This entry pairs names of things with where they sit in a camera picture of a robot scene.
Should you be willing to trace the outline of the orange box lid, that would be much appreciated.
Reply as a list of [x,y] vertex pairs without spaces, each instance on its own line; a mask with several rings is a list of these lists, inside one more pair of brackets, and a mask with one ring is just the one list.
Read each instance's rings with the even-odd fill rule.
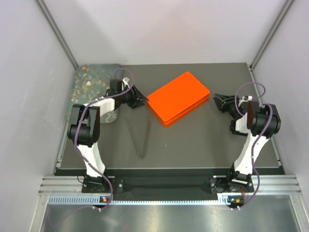
[[148,96],[148,107],[168,121],[210,96],[210,90],[193,74],[185,72]]

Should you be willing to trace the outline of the metal tongs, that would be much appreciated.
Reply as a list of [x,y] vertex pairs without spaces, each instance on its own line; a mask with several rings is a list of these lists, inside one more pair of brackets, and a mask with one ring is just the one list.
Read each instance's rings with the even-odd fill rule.
[[152,116],[147,113],[141,119],[134,121],[133,117],[126,117],[125,123],[129,131],[134,150],[139,160],[143,161],[146,157]]

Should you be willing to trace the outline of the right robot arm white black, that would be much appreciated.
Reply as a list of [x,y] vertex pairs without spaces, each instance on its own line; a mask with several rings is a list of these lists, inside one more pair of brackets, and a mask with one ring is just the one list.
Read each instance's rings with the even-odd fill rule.
[[233,162],[227,177],[212,177],[211,190],[215,193],[253,191],[252,174],[255,162],[270,138],[277,134],[281,119],[275,105],[260,105],[252,96],[239,97],[215,94],[214,102],[222,113],[232,116],[232,134],[246,136],[239,157]]

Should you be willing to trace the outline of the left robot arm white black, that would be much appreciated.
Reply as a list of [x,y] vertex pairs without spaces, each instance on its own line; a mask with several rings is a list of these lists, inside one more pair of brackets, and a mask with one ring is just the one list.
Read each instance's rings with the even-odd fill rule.
[[98,148],[100,118],[122,104],[136,109],[149,101],[135,85],[130,86],[128,81],[128,78],[113,79],[103,96],[90,103],[76,103],[72,106],[67,137],[72,140],[86,166],[84,192],[105,192],[112,189],[110,180],[104,175],[106,166]]

